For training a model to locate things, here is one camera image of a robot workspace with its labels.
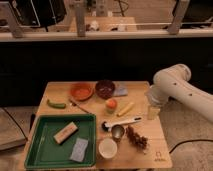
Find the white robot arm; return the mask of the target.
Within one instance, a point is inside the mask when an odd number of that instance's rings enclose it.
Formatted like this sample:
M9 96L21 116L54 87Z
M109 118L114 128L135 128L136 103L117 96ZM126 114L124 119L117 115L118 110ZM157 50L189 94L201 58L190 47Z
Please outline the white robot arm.
M191 70L185 64L176 64L159 70L146 92L152 106L164 106L170 97L197 111L213 123L213 95L189 83Z

